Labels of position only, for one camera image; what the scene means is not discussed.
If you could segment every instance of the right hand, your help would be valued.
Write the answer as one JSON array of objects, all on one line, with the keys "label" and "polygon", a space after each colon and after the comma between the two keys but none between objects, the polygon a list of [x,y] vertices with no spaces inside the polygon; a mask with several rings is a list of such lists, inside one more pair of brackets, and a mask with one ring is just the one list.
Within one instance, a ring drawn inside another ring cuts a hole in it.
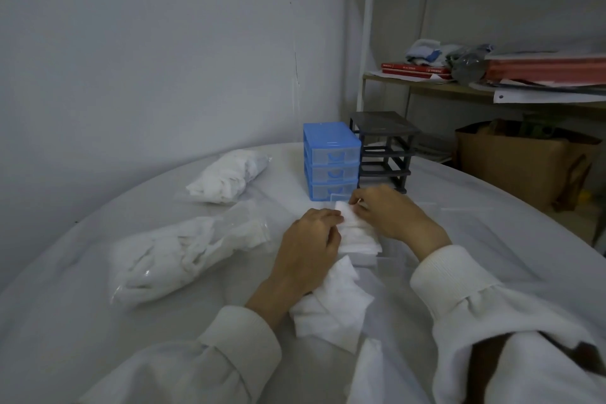
[{"label": "right hand", "polygon": [[388,185],[357,189],[349,204],[377,231],[406,243],[423,260],[436,249],[452,244],[446,231],[406,195]]}]

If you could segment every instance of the plastic bag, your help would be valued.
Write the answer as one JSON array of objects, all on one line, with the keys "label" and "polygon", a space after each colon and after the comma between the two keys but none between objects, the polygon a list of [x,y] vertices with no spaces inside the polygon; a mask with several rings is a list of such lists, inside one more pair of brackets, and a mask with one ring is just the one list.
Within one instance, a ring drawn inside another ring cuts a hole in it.
[{"label": "plastic bag", "polygon": [[254,200],[214,217],[195,217],[112,244],[110,301],[125,306],[160,299],[188,285],[235,251],[269,242],[270,230]]},{"label": "plastic bag", "polygon": [[270,161],[271,157],[260,151],[238,149],[228,152],[206,167],[177,197],[185,201],[233,203]]}]

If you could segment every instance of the folded clothes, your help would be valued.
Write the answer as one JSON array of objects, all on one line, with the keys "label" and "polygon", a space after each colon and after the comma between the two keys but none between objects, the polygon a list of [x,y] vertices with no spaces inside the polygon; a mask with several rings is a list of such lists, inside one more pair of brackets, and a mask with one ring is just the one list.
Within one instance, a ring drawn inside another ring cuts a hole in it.
[{"label": "folded clothes", "polygon": [[195,217],[112,244],[111,300],[132,306],[159,299],[237,249],[265,243],[269,234],[264,219],[254,217],[251,207],[251,201],[243,201],[221,216]]},{"label": "folded clothes", "polygon": [[197,200],[232,203],[246,185],[267,168],[270,158],[259,151],[238,149],[223,155],[186,188]]},{"label": "folded clothes", "polygon": [[385,396],[383,382],[383,350],[377,339],[366,339],[360,349],[352,384],[347,387],[347,404],[382,403]]},{"label": "folded clothes", "polygon": [[337,226],[341,234],[339,254],[377,255],[381,252],[381,244],[375,228],[356,216],[352,210],[352,205],[345,201],[337,201],[335,209],[341,211],[344,219],[343,223]]},{"label": "folded clothes", "polygon": [[358,279],[349,256],[338,260],[322,285],[290,309],[297,337],[316,336],[355,353],[374,300],[355,284]]}]

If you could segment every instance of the stacked books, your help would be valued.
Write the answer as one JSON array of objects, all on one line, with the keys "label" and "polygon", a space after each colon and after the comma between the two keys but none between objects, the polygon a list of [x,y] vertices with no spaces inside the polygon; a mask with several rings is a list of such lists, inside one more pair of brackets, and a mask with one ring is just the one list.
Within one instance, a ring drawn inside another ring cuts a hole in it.
[{"label": "stacked books", "polygon": [[382,63],[381,72],[384,74],[406,75],[408,77],[420,77],[422,79],[430,79],[433,75],[437,75],[440,79],[452,80],[450,69],[436,66],[421,66],[412,63]]}]

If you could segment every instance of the white tablecloth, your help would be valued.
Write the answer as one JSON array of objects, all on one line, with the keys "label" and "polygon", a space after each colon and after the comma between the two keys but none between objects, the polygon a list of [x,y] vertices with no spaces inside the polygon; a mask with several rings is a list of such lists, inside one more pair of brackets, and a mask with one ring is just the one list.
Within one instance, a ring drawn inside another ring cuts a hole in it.
[{"label": "white tablecloth", "polygon": [[[285,223],[323,206],[308,200],[300,143],[261,150],[273,160],[247,195],[273,205]],[[134,311],[108,301],[104,252],[109,241],[224,210],[175,200],[215,159],[174,169],[110,201],[0,294],[0,401],[75,401],[137,350],[194,339],[222,306],[246,301],[268,274],[271,254],[234,256],[196,283]],[[431,211],[455,243],[511,287],[575,313],[606,352],[606,259],[549,217],[478,179],[416,157],[411,171],[409,195]],[[383,245],[377,265],[361,270],[360,285],[376,297],[364,332],[383,341],[387,393],[397,395],[406,380],[422,395],[430,390],[436,364],[431,318],[408,286],[414,258],[399,243]],[[317,396],[344,401],[355,356],[322,340],[296,339],[289,321],[277,336],[283,360],[260,402],[309,402]]]}]

